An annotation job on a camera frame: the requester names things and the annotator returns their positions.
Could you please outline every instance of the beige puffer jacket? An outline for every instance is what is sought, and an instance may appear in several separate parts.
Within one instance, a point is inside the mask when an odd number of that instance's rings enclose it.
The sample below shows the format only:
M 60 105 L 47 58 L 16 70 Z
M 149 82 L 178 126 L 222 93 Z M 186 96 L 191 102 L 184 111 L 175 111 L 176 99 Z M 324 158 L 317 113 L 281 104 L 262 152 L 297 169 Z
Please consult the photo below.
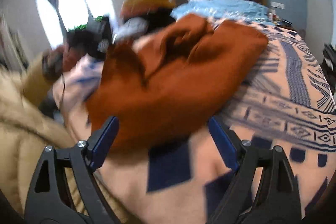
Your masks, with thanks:
M 21 215 L 33 172 L 44 147 L 53 145 L 66 148 L 74 145 L 62 125 L 43 116 L 34 106 L 46 96 L 51 85 L 42 76 L 41 57 L 33 62 L 24 76 L 0 68 L 0 189 Z M 77 211 L 86 213 L 73 174 L 67 173 L 67 177 Z M 136 222 L 99 185 L 121 222 Z

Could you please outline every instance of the orange towel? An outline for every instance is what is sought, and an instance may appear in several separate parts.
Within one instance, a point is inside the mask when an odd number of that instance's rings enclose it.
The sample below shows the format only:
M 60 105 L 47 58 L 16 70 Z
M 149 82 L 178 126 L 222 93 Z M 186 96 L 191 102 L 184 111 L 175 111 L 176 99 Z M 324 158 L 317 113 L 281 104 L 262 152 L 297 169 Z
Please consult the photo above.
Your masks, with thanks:
M 267 44 L 254 28 L 225 21 L 213 31 L 189 14 L 137 54 L 126 43 L 110 47 L 100 86 L 86 104 L 92 130 L 119 118 L 112 151 L 186 136 L 236 92 Z
M 146 15 L 148 13 L 155 13 L 160 8 L 166 8 L 172 10 L 174 8 L 174 5 L 168 6 L 162 2 L 160 3 L 156 1 L 151 3 L 141 3 L 141 5 L 139 4 L 125 5 L 124 3 L 123 6 L 121 7 L 120 17 L 122 17 L 125 21 L 130 18 Z

